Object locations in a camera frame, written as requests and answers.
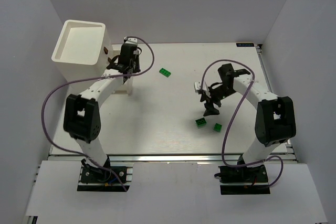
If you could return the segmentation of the green small lego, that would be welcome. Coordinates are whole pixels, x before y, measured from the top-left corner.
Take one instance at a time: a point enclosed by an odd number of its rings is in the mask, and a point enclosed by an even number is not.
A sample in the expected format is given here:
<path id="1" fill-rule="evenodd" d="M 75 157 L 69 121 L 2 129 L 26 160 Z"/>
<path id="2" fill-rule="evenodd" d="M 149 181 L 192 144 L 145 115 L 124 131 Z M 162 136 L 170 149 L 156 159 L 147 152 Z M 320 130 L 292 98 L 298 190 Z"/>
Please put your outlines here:
<path id="1" fill-rule="evenodd" d="M 215 123 L 214 127 L 213 127 L 213 130 L 215 132 L 220 132 L 222 130 L 222 125 L 219 124 L 219 123 Z"/>

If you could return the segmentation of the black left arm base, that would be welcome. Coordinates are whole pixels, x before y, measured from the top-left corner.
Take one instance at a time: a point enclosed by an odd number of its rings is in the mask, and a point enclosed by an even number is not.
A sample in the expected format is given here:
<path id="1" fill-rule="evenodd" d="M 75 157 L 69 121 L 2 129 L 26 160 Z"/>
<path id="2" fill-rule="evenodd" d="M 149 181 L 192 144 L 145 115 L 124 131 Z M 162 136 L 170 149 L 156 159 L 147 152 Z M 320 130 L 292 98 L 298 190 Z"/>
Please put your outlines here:
<path id="1" fill-rule="evenodd" d="M 86 192 L 126 192 L 132 179 L 132 167 L 110 166 L 107 161 L 104 167 L 111 169 L 113 173 L 87 164 L 86 159 L 81 160 L 81 171 L 77 185 L 77 191 Z"/>

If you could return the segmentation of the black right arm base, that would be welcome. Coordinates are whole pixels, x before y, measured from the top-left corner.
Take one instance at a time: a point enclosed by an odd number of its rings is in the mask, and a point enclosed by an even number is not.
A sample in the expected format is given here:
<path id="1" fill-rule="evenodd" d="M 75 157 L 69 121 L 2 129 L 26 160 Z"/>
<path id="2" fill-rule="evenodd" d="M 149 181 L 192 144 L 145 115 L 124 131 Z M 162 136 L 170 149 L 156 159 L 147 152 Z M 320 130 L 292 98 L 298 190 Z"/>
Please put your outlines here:
<path id="1" fill-rule="evenodd" d="M 233 168 L 219 166 L 214 175 L 220 181 L 221 195 L 269 195 L 268 175 L 264 165 Z"/>

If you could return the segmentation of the green lego brick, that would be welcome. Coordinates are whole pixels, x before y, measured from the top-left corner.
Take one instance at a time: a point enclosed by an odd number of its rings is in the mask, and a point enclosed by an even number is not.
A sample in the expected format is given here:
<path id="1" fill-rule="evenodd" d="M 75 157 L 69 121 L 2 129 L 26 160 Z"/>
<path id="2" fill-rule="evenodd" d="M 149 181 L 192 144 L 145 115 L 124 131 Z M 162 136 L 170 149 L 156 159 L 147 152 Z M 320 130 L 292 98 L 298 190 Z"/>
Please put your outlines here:
<path id="1" fill-rule="evenodd" d="M 200 128 L 200 127 L 204 127 L 207 124 L 207 121 L 205 118 L 200 118 L 200 119 L 195 120 L 195 124 L 198 128 Z"/>
<path id="2" fill-rule="evenodd" d="M 161 69 L 159 70 L 159 73 L 162 74 L 162 75 L 164 75 L 164 76 L 167 77 L 167 78 L 171 75 L 171 72 L 169 72 L 168 70 L 166 70 L 166 69 L 164 69 L 164 68 L 161 68 Z"/>

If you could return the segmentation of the white drawer cabinet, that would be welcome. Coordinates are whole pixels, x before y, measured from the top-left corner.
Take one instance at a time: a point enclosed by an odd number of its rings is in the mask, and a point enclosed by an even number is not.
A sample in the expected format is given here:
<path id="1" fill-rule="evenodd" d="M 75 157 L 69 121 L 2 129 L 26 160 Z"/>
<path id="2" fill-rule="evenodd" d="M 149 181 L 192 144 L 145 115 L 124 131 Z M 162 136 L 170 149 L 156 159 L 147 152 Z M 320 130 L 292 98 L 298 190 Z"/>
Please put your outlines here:
<path id="1" fill-rule="evenodd" d="M 70 82 L 101 76 L 108 65 L 108 58 L 116 55 L 105 24 L 67 20 L 51 59 Z"/>

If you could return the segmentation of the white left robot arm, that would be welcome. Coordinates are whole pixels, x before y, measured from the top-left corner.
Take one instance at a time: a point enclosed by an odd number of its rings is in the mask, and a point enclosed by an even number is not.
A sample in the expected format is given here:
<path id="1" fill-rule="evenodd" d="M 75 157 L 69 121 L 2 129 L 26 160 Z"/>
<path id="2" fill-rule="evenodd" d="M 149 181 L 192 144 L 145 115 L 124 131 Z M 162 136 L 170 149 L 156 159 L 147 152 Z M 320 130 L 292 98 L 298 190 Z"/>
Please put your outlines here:
<path id="1" fill-rule="evenodd" d="M 89 165 L 108 167 L 107 154 L 98 139 L 101 131 L 100 107 L 116 91 L 131 93 L 132 77 L 126 74 L 140 72 L 140 51 L 138 40 L 127 38 L 120 54 L 110 61 L 104 71 L 104 79 L 96 81 L 79 95 L 71 94 L 66 99 L 63 128 L 88 156 Z"/>

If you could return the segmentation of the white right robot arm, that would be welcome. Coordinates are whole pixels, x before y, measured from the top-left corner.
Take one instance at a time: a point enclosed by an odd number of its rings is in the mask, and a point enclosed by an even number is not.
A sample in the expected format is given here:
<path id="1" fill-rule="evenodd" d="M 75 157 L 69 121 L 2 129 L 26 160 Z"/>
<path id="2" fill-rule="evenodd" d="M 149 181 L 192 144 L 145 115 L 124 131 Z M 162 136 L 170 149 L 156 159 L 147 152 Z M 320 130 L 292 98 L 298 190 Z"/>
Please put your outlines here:
<path id="1" fill-rule="evenodd" d="M 225 132 L 227 141 L 230 128 L 242 103 L 247 100 L 256 109 L 255 139 L 240 156 L 236 168 L 258 167 L 270 160 L 271 153 L 282 143 L 296 135 L 296 119 L 293 101 L 290 97 L 280 97 L 256 81 L 255 73 L 247 65 L 235 70 L 233 60 L 224 60 L 219 67 L 220 82 L 206 86 L 205 80 L 194 83 L 194 90 L 204 103 L 204 116 L 218 115 L 221 101 L 235 93 L 241 94 Z"/>

